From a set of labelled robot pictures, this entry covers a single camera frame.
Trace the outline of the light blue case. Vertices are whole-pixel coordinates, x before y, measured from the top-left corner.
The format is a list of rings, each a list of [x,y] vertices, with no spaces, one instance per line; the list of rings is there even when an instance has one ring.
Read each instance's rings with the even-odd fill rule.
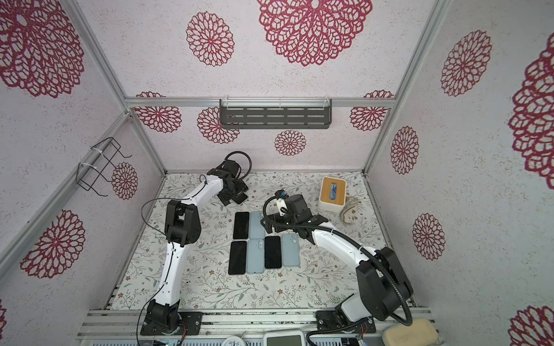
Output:
[[[265,228],[262,225],[263,213],[261,211],[251,212],[249,219],[249,239],[264,239]]]
[[[300,266],[300,241],[297,234],[285,234],[281,237],[282,265],[296,268]]]

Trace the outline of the blue phone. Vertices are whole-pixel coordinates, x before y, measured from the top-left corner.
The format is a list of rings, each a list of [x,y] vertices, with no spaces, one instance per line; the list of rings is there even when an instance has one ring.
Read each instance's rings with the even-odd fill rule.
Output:
[[[264,265],[265,269],[279,269],[282,267],[281,238],[279,236],[267,236],[264,239]]]

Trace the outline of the black phone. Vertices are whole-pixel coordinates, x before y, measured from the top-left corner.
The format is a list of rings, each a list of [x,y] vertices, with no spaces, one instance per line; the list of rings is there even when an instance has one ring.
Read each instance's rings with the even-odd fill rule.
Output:
[[[249,230],[250,230],[250,213],[236,212],[232,239],[234,240],[248,239]]]

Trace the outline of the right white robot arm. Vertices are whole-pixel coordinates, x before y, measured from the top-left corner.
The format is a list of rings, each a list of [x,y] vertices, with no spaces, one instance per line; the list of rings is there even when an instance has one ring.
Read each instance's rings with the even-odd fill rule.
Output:
[[[358,291],[336,307],[336,314],[348,324],[370,318],[392,318],[404,326],[413,323],[408,300],[413,288],[389,247],[364,246],[341,232],[329,219],[314,214],[302,195],[283,190],[265,201],[262,225],[269,232],[293,231],[299,238],[322,248],[355,272]]]

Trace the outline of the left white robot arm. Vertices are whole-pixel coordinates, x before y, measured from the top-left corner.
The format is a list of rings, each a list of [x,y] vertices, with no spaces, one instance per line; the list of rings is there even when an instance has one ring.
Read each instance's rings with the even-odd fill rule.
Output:
[[[159,288],[144,305],[141,335],[172,335],[184,329],[178,312],[181,280],[188,252],[201,235],[200,211],[213,197],[224,206],[241,204],[248,186],[243,182],[242,167],[230,157],[209,170],[201,184],[184,198],[168,198],[162,233],[167,241],[166,259]]]

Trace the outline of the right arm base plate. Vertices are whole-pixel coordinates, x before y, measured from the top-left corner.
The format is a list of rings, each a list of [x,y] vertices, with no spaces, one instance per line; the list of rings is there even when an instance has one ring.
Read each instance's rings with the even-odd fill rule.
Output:
[[[373,334],[377,331],[375,321],[372,317],[366,319],[363,323],[352,327],[353,322],[337,311],[320,310],[316,311],[315,318],[317,322],[317,331],[331,332],[341,328],[340,333],[349,334]]]

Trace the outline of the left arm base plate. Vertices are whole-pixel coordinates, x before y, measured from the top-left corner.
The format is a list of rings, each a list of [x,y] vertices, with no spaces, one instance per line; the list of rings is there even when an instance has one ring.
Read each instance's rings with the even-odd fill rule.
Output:
[[[148,313],[142,322],[139,334],[141,336],[198,335],[202,318],[202,312]]]

